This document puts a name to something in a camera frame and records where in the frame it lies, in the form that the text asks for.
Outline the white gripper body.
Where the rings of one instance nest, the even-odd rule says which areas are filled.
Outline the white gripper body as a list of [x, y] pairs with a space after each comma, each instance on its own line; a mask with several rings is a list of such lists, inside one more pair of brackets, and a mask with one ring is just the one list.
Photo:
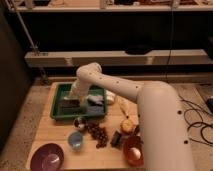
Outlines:
[[78, 97], [80, 100], [82, 100], [87, 96], [90, 86], [90, 83], [77, 79], [71, 86], [69, 96]]

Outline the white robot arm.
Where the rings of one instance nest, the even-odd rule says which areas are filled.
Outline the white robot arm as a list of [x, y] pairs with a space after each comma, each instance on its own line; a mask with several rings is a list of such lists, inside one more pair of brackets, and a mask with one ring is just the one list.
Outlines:
[[71, 94], [86, 96], [96, 85], [137, 104], [146, 171], [195, 171], [182, 105], [171, 85], [105, 75], [96, 62], [79, 67], [76, 76]]

